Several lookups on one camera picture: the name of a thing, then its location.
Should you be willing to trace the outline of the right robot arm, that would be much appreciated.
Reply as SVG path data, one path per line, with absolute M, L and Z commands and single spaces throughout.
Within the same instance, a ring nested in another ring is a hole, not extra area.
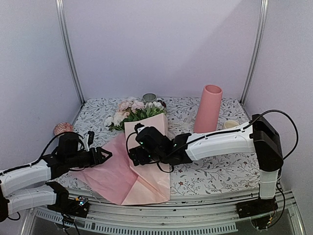
M 276 181 L 283 166 L 280 137 L 262 117 L 251 122 L 209 133 L 183 133 L 169 139 L 153 126 L 138 123 L 133 135 L 137 146 L 127 148 L 135 166 L 192 163 L 207 157 L 233 153 L 256 153 L 260 170 L 259 196 L 236 204 L 240 217 L 272 212 L 278 209 L 275 199 Z

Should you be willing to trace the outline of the pink flower bouquet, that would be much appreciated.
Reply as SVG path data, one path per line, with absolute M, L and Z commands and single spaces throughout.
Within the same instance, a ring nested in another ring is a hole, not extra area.
M 139 121 L 166 113 L 166 109 L 157 101 L 144 103 L 134 97 L 121 101 L 113 116 L 108 116 L 104 126 L 110 130 L 124 131 L 126 122 Z

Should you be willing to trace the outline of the pink wrapping paper sheet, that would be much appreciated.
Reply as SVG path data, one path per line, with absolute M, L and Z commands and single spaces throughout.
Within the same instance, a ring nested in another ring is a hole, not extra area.
M 136 121 L 125 123 L 125 132 L 103 146 L 112 157 L 101 165 L 73 172 L 92 191 L 117 205 L 146 205 L 170 199 L 170 175 L 155 164 L 134 166 L 127 151 L 139 144 L 131 135 Z

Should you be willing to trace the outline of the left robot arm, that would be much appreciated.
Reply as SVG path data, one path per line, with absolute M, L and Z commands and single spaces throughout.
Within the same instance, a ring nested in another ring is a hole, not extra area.
M 29 164 L 6 169 L 0 173 L 0 220 L 20 211 L 47 206 L 64 215 L 86 218 L 87 199 L 69 197 L 68 190 L 55 180 L 68 172 L 78 172 L 103 164 L 112 152 L 92 147 L 94 132 L 83 138 L 75 132 L 56 135 L 58 146 L 51 154 L 44 151 Z

